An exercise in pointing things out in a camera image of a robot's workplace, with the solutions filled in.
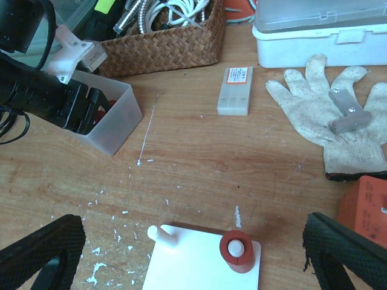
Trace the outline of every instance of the wooden tabletop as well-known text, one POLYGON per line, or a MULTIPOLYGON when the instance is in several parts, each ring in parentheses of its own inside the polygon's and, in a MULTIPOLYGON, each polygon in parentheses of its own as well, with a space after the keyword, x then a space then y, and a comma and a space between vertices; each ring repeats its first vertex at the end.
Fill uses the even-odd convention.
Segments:
MULTIPOLYGON (((32 116, 27 136, 0 151, 0 248, 79 215, 86 244, 73 289, 141 289, 154 246, 148 226, 222 233, 237 229, 238 207, 241 230, 262 245, 260 289, 320 289, 312 267, 303 272, 307 214, 335 218, 353 183, 325 179, 322 148, 296 133, 266 91, 284 70, 258 65, 251 29, 227 27, 216 65, 123 79, 144 117, 114 156, 32 116), (225 68, 250 65, 249 116, 218 116, 225 68), (106 266, 94 286, 86 280, 97 263, 106 266)), ((341 70, 327 68, 328 80, 341 70)), ((371 70, 355 85, 362 103, 386 79, 384 67, 371 70)))

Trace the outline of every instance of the glove cuff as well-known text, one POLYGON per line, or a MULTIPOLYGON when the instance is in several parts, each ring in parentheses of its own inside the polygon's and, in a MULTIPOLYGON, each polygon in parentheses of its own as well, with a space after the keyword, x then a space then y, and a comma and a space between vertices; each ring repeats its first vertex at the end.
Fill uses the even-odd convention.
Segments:
POLYGON ((325 176, 329 180, 357 180, 363 175, 387 178, 387 161, 380 144, 366 138, 324 146, 325 176))

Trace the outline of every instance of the white cylinder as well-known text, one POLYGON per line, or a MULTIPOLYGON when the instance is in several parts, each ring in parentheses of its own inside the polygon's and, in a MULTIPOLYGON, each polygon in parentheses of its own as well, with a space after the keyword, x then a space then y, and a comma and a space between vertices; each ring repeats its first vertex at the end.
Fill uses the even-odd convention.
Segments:
POLYGON ((242 257, 244 253, 244 245, 240 240, 232 240, 227 246, 229 253, 234 258, 242 257))
POLYGON ((156 225, 151 225, 148 228, 148 237, 155 242, 162 243, 167 247, 174 247, 177 244, 177 239, 175 236, 171 236, 169 233, 156 225))

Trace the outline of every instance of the box latch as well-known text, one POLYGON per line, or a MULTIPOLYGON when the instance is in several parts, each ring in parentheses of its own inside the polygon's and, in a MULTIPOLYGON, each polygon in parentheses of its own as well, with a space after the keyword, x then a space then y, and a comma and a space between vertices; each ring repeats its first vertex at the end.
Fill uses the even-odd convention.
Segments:
POLYGON ((358 44, 363 41, 366 30, 351 29, 341 30, 337 35, 337 44, 358 44))

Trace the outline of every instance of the work glove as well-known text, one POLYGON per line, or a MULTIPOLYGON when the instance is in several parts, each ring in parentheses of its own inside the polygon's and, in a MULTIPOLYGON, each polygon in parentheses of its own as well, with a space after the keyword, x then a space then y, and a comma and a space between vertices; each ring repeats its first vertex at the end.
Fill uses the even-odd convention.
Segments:
POLYGON ((345 68, 330 88, 325 77, 327 58, 317 54, 308 60, 305 76, 295 69, 284 72, 287 90, 269 80, 266 89, 296 131, 305 139, 324 147, 325 176, 329 180, 357 180, 362 175, 387 178, 387 162, 382 145, 387 142, 387 83, 376 83, 364 110, 372 114, 363 129, 334 134, 329 123, 343 117, 330 99, 330 89, 344 88, 357 101, 353 84, 369 71, 361 66, 345 68))

